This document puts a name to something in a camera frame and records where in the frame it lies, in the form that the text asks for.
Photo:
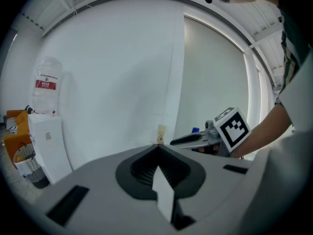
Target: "white and black basket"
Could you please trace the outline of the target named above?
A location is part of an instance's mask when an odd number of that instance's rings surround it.
[[[18,156],[25,160],[17,163]],[[49,184],[43,169],[36,161],[36,154],[32,144],[24,145],[18,149],[14,155],[13,162],[20,175],[29,179],[35,187],[44,188]]]

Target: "red label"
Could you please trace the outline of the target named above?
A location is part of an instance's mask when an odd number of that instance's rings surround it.
[[[53,82],[44,82],[44,81],[41,81],[41,80],[36,80],[36,88],[56,90],[57,84],[53,83]]]

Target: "beige tag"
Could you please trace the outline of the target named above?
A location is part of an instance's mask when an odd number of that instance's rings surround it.
[[[156,144],[164,144],[165,131],[166,131],[166,125],[159,124],[157,127]]]

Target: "water bottle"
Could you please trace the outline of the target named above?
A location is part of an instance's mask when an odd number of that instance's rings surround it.
[[[32,97],[33,108],[37,113],[55,115],[62,70],[62,64],[54,57],[44,57],[40,60],[36,68]]]

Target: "white blade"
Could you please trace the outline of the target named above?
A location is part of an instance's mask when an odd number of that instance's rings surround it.
[[[168,183],[159,166],[156,168],[156,172],[153,176],[152,190],[157,193],[157,208],[170,223],[174,204],[174,190]]]

